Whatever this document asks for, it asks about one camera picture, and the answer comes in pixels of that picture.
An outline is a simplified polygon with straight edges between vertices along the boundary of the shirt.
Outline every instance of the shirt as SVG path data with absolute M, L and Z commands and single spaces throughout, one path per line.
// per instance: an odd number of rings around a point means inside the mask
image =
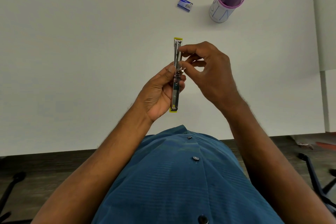
M 232 151 L 181 125 L 146 136 L 92 223 L 283 223 Z

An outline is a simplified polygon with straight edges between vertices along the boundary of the person's right arm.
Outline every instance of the person's right arm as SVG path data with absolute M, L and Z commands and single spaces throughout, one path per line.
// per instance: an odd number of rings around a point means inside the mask
M 285 223 L 336 223 L 319 197 L 267 136 L 240 96 L 229 57 L 203 42 L 179 49 L 185 73 L 227 119 L 250 180 Z M 202 72 L 194 67 L 204 67 Z

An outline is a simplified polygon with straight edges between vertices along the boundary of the gray floor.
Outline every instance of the gray floor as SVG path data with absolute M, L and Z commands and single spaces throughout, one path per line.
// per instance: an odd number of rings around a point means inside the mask
M 273 140 L 309 185 L 311 183 L 305 162 L 296 157 L 299 152 L 311 158 L 322 186 L 333 179 L 328 170 L 336 169 L 336 152 L 318 146 L 315 146 L 314 150 L 301 149 L 289 137 L 275 137 Z M 232 149 L 245 170 L 235 142 L 226 140 L 224 143 Z M 27 177 L 14 187 L 2 213 L 12 212 L 8 221 L 33 218 L 53 190 L 80 166 L 92 152 L 93 150 L 70 151 L 4 158 L 0 163 L 1 194 L 11 182 L 13 174 L 25 171 Z M 330 198 L 333 201 L 336 201 L 335 191 L 330 192 Z

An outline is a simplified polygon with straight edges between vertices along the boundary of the purple mesh cup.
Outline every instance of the purple mesh cup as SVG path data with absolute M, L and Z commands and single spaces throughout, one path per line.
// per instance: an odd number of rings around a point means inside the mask
M 210 18 L 217 23 L 225 22 L 243 2 L 244 0 L 214 0 L 209 9 Z

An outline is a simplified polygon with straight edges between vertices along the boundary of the hand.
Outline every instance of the hand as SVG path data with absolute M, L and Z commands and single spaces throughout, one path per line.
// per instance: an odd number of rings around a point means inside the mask
M 239 95 L 231 72 L 230 59 L 213 44 L 203 42 L 179 48 L 186 61 L 180 61 L 185 73 L 196 83 L 203 95 L 223 114 L 244 100 Z M 199 72 L 195 67 L 204 67 Z
M 173 62 L 150 79 L 139 93 L 135 103 L 142 105 L 152 122 L 164 115 L 170 108 L 173 95 Z M 185 88 L 186 76 L 181 75 L 180 92 Z

